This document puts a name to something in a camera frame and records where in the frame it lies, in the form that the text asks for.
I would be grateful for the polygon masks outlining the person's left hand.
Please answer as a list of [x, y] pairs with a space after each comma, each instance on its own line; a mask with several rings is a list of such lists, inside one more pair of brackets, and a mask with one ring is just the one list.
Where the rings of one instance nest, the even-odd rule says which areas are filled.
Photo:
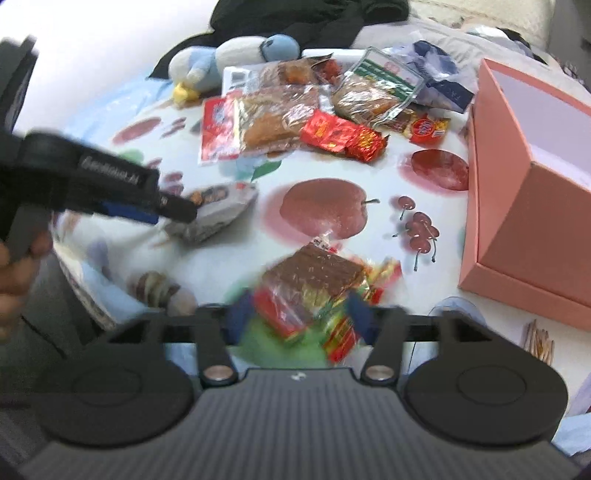
[[1, 342], [8, 341], [19, 322], [27, 295], [38, 275], [42, 260], [52, 250], [48, 231], [40, 233], [20, 260], [13, 260], [1, 243]]

